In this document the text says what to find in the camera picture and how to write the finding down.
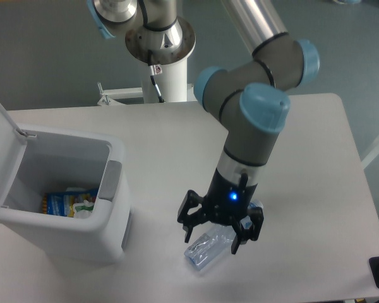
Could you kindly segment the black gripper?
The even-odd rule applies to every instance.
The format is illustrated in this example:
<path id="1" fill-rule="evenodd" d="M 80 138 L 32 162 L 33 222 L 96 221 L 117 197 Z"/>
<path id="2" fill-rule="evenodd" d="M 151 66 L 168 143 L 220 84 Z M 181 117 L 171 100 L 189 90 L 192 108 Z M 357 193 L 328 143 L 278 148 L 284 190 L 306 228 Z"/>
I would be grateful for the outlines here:
<path id="1" fill-rule="evenodd" d="M 236 254 L 240 245 L 248 240 L 257 241 L 262 229 L 263 208 L 248 209 L 257 184 L 249 185 L 249 175 L 240 174 L 237 182 L 228 181 L 216 169 L 204 197 L 188 190 L 177 212 L 177 222 L 185 231 L 184 242 L 190 241 L 193 229 L 207 221 L 231 225 L 236 236 L 231 244 L 231 254 Z M 250 218 L 250 226 L 244 228 L 241 219 Z"/>

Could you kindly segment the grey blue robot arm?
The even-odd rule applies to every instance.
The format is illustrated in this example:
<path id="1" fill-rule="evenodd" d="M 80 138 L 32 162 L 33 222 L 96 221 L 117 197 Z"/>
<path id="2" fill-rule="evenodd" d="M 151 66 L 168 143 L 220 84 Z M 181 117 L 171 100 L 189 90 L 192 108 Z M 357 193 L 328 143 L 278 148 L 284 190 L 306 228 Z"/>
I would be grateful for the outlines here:
<path id="1" fill-rule="evenodd" d="M 175 1 L 89 1 L 88 9 L 105 39 L 121 33 L 140 63 L 146 103 L 184 102 L 186 70 L 195 48 L 192 26 Z M 205 222 L 230 226 L 232 253 L 259 238 L 261 208 L 249 203 L 262 168 L 283 130 L 290 109 L 286 91 L 311 82 L 320 56 L 308 40 L 294 40 L 270 1 L 224 1 L 252 60 L 231 71 L 204 69 L 193 87 L 197 101 L 228 132 L 208 192 L 186 193 L 177 214 L 187 236 Z"/>

